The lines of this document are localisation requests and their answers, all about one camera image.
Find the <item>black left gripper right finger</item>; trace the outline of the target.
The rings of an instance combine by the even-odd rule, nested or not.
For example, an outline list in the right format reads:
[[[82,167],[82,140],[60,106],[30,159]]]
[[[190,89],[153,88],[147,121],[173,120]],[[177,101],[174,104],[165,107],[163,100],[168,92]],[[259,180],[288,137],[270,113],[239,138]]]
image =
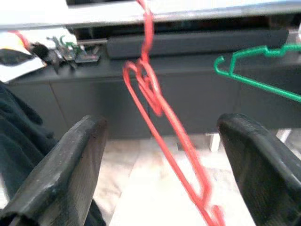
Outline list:
[[[222,114],[217,128],[242,198],[257,226],[301,224],[301,161],[260,123]]]

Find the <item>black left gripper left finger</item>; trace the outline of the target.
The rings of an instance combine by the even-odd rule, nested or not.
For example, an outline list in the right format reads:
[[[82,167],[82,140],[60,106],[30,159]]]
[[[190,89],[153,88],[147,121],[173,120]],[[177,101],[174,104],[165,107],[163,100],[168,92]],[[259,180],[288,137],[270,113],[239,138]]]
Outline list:
[[[99,177],[107,127],[104,118],[88,115],[67,131],[1,211],[1,225],[84,225]]]

